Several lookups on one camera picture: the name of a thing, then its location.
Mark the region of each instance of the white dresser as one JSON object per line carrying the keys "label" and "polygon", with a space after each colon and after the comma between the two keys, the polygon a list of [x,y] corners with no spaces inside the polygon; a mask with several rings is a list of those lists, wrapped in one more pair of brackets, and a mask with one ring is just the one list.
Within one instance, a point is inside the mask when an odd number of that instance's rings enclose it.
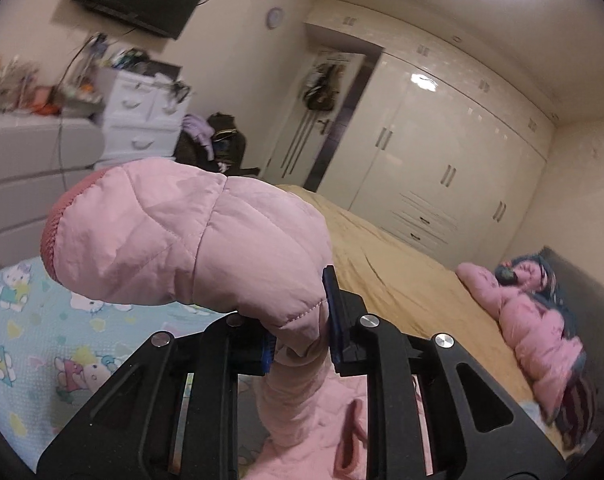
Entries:
{"label": "white dresser", "polygon": [[97,167],[173,156],[190,95],[178,103],[154,78],[111,68],[100,69],[95,83],[106,104],[95,118],[106,141]]}
{"label": "white dresser", "polygon": [[39,254],[50,208],[103,151],[87,119],[0,114],[0,268]]}

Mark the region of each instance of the clothing pile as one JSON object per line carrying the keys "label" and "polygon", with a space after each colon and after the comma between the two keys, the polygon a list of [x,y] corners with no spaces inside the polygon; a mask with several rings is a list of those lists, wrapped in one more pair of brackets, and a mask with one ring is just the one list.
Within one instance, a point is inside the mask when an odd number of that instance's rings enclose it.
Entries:
{"label": "clothing pile", "polygon": [[556,423],[566,449],[587,436],[596,413],[595,389],[583,375],[586,352],[556,275],[539,254],[504,262],[495,273],[471,263],[456,273],[496,321],[532,381],[544,421]]}
{"label": "clothing pile", "polygon": [[216,113],[208,120],[188,114],[182,120],[182,132],[175,147],[175,160],[211,173],[227,176],[259,174],[259,168],[241,169],[246,137],[235,126],[235,118]]}

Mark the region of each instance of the light blue blanket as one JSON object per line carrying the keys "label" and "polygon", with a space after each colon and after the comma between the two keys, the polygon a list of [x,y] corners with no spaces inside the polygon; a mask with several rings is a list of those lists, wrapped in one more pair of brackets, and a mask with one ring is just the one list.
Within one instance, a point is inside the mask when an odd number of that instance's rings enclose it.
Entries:
{"label": "light blue blanket", "polygon": [[[0,431],[35,470],[55,435],[151,334],[189,335],[220,317],[180,303],[91,301],[51,280],[40,258],[0,271]],[[240,384],[240,391],[250,388]],[[243,403],[255,411],[254,401]],[[240,462],[248,465],[266,434],[255,414],[246,423],[240,433],[253,435]]]}

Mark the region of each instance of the pink jacket sleeve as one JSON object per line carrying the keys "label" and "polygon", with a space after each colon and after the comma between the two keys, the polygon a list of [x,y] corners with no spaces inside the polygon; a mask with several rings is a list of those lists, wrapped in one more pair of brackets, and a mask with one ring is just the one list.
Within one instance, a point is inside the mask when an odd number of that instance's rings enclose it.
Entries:
{"label": "pink jacket sleeve", "polygon": [[256,179],[145,159],[67,192],[41,254],[53,279],[93,300],[197,303],[259,319],[278,338],[262,419],[282,446],[308,434],[327,370],[322,271],[332,263],[312,206]]}

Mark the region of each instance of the purple clothing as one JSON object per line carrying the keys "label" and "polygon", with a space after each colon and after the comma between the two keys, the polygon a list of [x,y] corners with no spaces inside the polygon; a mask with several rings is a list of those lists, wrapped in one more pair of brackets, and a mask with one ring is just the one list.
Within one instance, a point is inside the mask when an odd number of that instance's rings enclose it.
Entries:
{"label": "purple clothing", "polygon": [[208,153],[208,160],[215,158],[213,141],[211,140],[215,134],[215,130],[204,118],[198,115],[187,114],[182,120],[182,129],[191,136],[191,139],[205,147]]}

